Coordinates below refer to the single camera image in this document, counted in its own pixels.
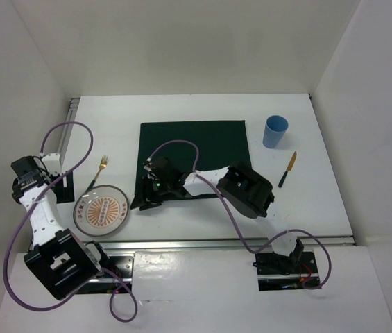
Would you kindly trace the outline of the orange patterned plate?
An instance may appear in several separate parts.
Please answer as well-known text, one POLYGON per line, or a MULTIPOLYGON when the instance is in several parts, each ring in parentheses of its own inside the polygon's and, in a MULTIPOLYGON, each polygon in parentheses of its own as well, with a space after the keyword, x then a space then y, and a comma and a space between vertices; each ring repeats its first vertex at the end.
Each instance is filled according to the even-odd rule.
POLYGON ((103 237, 119 229, 128 217, 125 193, 112 185, 99 185, 86 191, 75 203, 75 226, 87 236, 103 237))

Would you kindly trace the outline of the gold fork black handle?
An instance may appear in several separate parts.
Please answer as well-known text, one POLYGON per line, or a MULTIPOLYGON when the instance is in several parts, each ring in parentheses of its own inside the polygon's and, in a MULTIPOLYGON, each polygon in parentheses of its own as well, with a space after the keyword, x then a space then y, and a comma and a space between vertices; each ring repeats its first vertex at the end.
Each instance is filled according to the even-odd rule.
POLYGON ((92 181, 89 183, 89 185, 86 188, 86 192, 88 192, 89 190, 91 190, 95 184, 96 181, 98 180, 100 173, 107 167, 108 165, 108 156, 107 155, 103 155, 99 164, 99 170, 96 172, 96 175, 93 177, 92 181))

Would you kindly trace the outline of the dark green cloth napkin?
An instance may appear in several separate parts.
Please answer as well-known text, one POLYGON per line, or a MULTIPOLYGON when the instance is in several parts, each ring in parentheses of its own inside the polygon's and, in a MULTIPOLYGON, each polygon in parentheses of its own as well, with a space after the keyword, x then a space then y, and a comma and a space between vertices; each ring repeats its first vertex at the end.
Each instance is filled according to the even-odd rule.
POLYGON ((198 171, 221 169, 233 162, 251 165, 246 134, 246 122, 238 121, 174 121, 140 125, 135 191, 140 191, 140 179, 147 174, 144 163, 153 156, 169 159, 182 172, 193 169, 196 150, 198 171))

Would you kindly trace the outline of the gold knife black handle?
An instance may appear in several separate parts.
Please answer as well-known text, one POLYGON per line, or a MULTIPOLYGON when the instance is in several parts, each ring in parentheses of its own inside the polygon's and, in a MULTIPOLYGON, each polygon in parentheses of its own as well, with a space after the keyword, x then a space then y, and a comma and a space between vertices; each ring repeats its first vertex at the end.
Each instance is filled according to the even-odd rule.
POLYGON ((287 176, 288 176, 288 173, 289 173, 290 170, 292 170, 292 168, 293 168, 293 165, 294 165, 294 163, 295 163, 295 161, 296 161, 296 158, 297 158, 297 152, 294 151, 294 153, 293 153, 293 155, 291 156, 291 159, 290 159, 290 161, 289 161, 289 163, 288 163, 288 165, 287 165, 287 167, 286 167, 286 170, 284 171, 284 173, 283 173, 283 175, 282 175, 282 177, 281 177, 281 179, 280 179, 280 181, 279 181, 279 183, 278 183, 278 187, 279 187, 279 188, 282 188, 282 186, 283 186, 283 184, 284 184, 284 182, 285 182, 285 180, 286 180, 286 178, 287 178, 287 176))

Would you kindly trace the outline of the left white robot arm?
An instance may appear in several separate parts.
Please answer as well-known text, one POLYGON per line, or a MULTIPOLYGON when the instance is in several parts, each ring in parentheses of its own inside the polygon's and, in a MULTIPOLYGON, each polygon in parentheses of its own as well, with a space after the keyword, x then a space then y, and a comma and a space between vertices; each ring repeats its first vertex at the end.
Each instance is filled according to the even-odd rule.
POLYGON ((92 278, 119 272, 100 244, 84 244, 62 226, 58 204, 75 201, 72 173, 50 171, 44 157, 30 155, 11 168, 12 197, 26 209, 33 232, 25 265, 55 299, 64 300, 92 278))

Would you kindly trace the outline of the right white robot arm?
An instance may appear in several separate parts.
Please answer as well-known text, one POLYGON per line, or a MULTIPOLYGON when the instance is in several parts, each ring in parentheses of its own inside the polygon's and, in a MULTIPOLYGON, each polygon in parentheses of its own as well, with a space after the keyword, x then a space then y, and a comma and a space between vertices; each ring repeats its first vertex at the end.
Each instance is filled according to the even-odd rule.
POLYGON ((230 216, 240 239, 243 235, 230 211, 254 220, 269 239, 273 250, 270 262, 261 266, 271 272, 289 275, 299 266, 304 251, 302 242, 288 231, 280 220, 274 203, 272 184, 243 162, 222 169, 183 173, 172 163, 161 158, 148 160, 144 165, 147 174, 142 176, 130 209, 141 211, 161 206, 166 200, 191 200, 213 191, 220 198, 230 216))

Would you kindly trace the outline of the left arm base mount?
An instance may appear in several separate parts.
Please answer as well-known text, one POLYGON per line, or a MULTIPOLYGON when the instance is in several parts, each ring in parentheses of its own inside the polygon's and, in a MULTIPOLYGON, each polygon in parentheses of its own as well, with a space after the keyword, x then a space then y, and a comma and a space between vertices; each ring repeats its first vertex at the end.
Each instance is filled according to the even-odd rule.
MULTIPOLYGON (((109 268, 114 274, 119 276, 127 287, 132 289, 132 276, 134 268, 134 255, 131 253, 121 255, 109 256, 112 266, 109 268)), ((128 293, 125 288, 110 275, 104 273, 94 279, 91 279, 81 289, 79 295, 94 295, 94 294, 111 294, 113 291, 116 293, 128 293)))

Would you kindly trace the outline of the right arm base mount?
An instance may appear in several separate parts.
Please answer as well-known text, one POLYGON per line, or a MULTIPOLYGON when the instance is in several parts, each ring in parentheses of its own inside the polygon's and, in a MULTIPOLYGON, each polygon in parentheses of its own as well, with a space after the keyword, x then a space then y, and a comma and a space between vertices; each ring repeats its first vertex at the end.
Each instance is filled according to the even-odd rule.
POLYGON ((259 253, 253 262, 257 272, 259 291, 288 291, 313 289, 321 281, 312 251, 304 252, 299 262, 287 268, 282 265, 282 257, 274 253, 259 253))

